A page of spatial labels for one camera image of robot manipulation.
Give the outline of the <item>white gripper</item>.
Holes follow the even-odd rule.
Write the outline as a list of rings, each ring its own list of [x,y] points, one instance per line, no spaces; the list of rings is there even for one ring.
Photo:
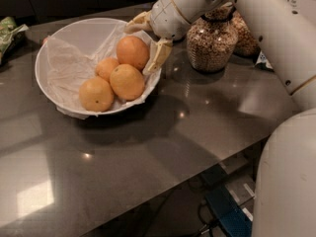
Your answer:
[[[190,27],[185,0],[157,0],[151,12],[141,12],[126,23],[124,32],[153,31],[159,37],[150,44],[150,57],[143,69],[144,75],[155,73],[171,54],[172,40],[181,40]]]

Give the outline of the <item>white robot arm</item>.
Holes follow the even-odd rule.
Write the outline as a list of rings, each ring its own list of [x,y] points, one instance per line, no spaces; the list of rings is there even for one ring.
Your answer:
[[[316,26],[284,0],[158,0],[125,26],[159,41],[145,70],[167,59],[190,23],[230,1],[300,108],[270,136],[261,156],[252,237],[316,237]]]

